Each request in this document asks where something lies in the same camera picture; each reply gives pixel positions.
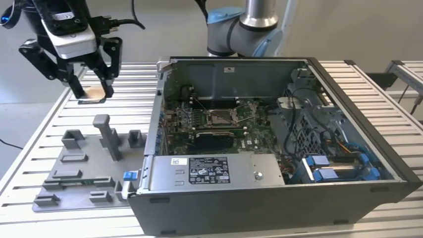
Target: cable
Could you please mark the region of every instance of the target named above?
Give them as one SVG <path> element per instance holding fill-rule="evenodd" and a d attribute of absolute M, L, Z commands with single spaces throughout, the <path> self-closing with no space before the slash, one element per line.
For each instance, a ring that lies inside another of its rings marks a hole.
<path fill-rule="evenodd" d="M 125 24 L 133 24 L 133 25 L 139 26 L 143 30 L 145 29 L 144 25 L 139 21 L 135 21 L 132 19 L 117 20 L 116 24 L 112 24 L 112 26 L 116 27 L 116 26 L 125 25 Z"/>
<path fill-rule="evenodd" d="M 346 147 L 348 147 L 348 146 L 355 146 L 355 147 L 359 148 L 362 151 L 364 151 L 364 154 L 368 156 L 368 150 L 366 149 L 364 146 L 362 146 L 362 145 L 359 145 L 359 144 L 356 144 L 356 143 L 354 143 L 354 142 L 344 144 L 344 146 L 346 146 Z"/>
<path fill-rule="evenodd" d="M 135 12 L 135 0 L 131 0 L 131 12 L 132 12 L 132 17 L 135 20 L 135 25 L 137 25 L 143 30 L 145 30 L 144 25 L 140 23 L 139 18 L 137 18 L 137 14 Z"/>
<path fill-rule="evenodd" d="M 340 147 L 346 150 L 346 152 L 351 153 L 351 150 L 348 150 L 348 148 L 347 148 L 340 142 L 338 142 L 338 144 L 339 144 Z"/>
<path fill-rule="evenodd" d="M 286 138 L 284 138 L 284 141 L 283 141 L 283 149 L 284 149 L 284 151 L 288 153 L 288 155 L 290 155 L 294 159 L 299 160 L 298 157 L 296 157 L 295 152 L 291 153 L 291 152 L 288 151 L 288 147 L 287 147 L 288 139 L 290 139 L 290 136 L 291 136 L 292 131 L 294 131 L 295 117 L 296 117 L 296 108 L 295 108 L 295 103 L 294 103 L 294 100 L 292 100 L 292 118 L 291 118 L 291 124 L 290 124 L 290 128 L 288 128 L 288 134 L 286 135 Z"/>
<path fill-rule="evenodd" d="M 415 113 L 416 108 L 418 108 L 418 104 L 415 104 L 415 105 L 412 106 L 412 109 L 411 109 L 411 112 L 410 112 L 411 115 Z"/>
<path fill-rule="evenodd" d="M 195 0 L 195 2 L 197 3 L 197 5 L 200 7 L 201 13 L 203 13 L 204 18 L 205 18 L 205 23 L 207 23 L 207 19 L 209 17 L 209 14 L 208 14 L 207 8 L 205 8 L 205 1 L 207 0 Z"/>
<path fill-rule="evenodd" d="M 410 87 L 410 85 L 407 85 L 407 87 L 406 87 L 406 89 L 404 89 L 404 91 L 403 91 L 403 94 L 402 94 L 402 96 L 399 97 L 398 103 L 402 102 L 402 99 L 403 99 L 403 96 L 404 96 L 404 94 L 406 94 L 406 92 L 407 92 L 408 87 Z"/>
<path fill-rule="evenodd" d="M 9 144 L 9 143 L 7 143 L 4 140 L 1 140 L 0 139 L 0 142 L 4 144 L 4 145 L 8 145 L 8 146 L 11 146 L 11 147 L 15 147 L 16 149 L 24 149 L 24 148 L 21 148 L 20 146 L 17 146 L 17 145 L 13 145 L 13 144 Z"/>

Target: black cable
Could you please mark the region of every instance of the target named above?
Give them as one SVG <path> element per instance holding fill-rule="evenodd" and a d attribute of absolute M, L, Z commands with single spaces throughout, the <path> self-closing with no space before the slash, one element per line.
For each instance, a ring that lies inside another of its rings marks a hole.
<path fill-rule="evenodd" d="M 418 104 L 415 104 L 415 105 L 412 106 L 412 109 L 411 109 L 411 112 L 410 112 L 411 115 L 415 113 L 416 108 L 418 108 Z"/>
<path fill-rule="evenodd" d="M 140 23 L 139 18 L 137 18 L 137 14 L 135 12 L 135 0 L 131 0 L 131 12 L 132 12 L 132 17 L 135 20 L 135 25 L 137 25 L 143 30 L 145 30 L 144 25 Z"/>
<path fill-rule="evenodd" d="M 294 103 L 294 99 L 292 99 L 292 118 L 291 118 L 291 124 L 290 124 L 290 128 L 288 128 L 288 134 L 286 135 L 286 138 L 284 138 L 284 141 L 283 141 L 283 149 L 284 149 L 284 151 L 288 153 L 288 155 L 290 155 L 294 159 L 299 160 L 298 157 L 296 157 L 295 152 L 291 153 L 291 152 L 288 151 L 288 147 L 287 147 L 288 139 L 290 139 L 290 136 L 291 136 L 292 131 L 294 131 L 295 118 L 296 118 L 296 108 L 295 108 L 295 103 Z"/>
<path fill-rule="evenodd" d="M 207 19 L 209 17 L 209 14 L 208 14 L 207 8 L 205 8 L 205 1 L 207 0 L 195 0 L 195 2 L 197 3 L 197 5 L 200 7 L 201 13 L 203 13 L 204 18 L 205 18 L 205 23 L 207 23 Z"/>
<path fill-rule="evenodd" d="M 4 140 L 1 140 L 0 139 L 0 142 L 4 144 L 4 145 L 8 145 L 8 146 L 11 146 L 11 147 L 15 147 L 15 148 L 17 148 L 17 149 L 24 149 L 24 148 L 21 148 L 20 146 L 17 146 L 17 145 L 13 145 L 13 144 L 9 144 L 9 143 L 7 143 Z"/>
<path fill-rule="evenodd" d="M 133 25 L 139 26 L 143 30 L 145 29 L 144 25 L 139 21 L 135 21 L 132 19 L 117 20 L 116 24 L 112 24 L 112 26 L 115 27 L 115 26 L 120 26 L 120 25 L 125 25 L 125 24 L 133 24 Z"/>
<path fill-rule="evenodd" d="M 407 87 L 406 87 L 406 89 L 404 89 L 404 91 L 403 91 L 403 94 L 402 94 L 402 96 L 399 97 L 398 103 L 402 102 L 402 99 L 403 99 L 403 96 L 404 96 L 404 94 L 406 94 L 406 92 L 407 92 L 408 87 L 410 87 L 410 85 L 407 85 Z"/>

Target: aluminum workbench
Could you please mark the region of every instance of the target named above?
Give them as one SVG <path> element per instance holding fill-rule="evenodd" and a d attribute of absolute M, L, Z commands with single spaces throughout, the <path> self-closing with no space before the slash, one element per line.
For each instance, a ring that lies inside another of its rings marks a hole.
<path fill-rule="evenodd" d="M 370 119 L 416 175 L 423 179 L 423 127 L 356 65 L 343 61 L 320 62 L 346 94 Z M 83 70 L 81 84 L 99 80 Z M 113 98 L 104 104 L 79 105 L 67 89 L 31 137 L 0 181 L 0 236 L 5 237 L 143 237 L 129 207 L 33 213 L 32 201 L 61 150 L 68 129 L 97 134 L 91 126 L 96 114 L 109 114 L 119 133 L 147 132 L 156 87 L 155 63 L 127 63 L 116 79 Z M 240 237 L 420 237 L 423 236 L 423 187 L 402 202 L 380 205 L 355 225 L 286 229 L 193 238 Z"/>

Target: white wall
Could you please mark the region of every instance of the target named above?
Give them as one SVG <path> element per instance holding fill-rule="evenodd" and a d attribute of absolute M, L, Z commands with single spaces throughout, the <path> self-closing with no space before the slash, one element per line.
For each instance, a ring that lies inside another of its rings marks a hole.
<path fill-rule="evenodd" d="M 298 0 L 284 56 L 354 60 L 382 71 L 423 59 L 423 0 Z"/>

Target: blue latch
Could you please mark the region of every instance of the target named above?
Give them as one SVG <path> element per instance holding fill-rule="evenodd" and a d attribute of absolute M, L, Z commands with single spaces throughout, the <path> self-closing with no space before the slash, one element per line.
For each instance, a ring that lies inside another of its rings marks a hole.
<path fill-rule="evenodd" d="M 127 171 L 124 172 L 124 181 L 136 181 L 139 179 L 139 173 Z"/>
<path fill-rule="evenodd" d="M 306 158 L 308 166 L 328 166 L 331 165 L 328 157 L 324 155 L 311 155 Z"/>
<path fill-rule="evenodd" d="M 316 182 L 339 178 L 332 168 L 316 170 L 315 172 L 312 172 L 312 176 L 315 177 Z"/>

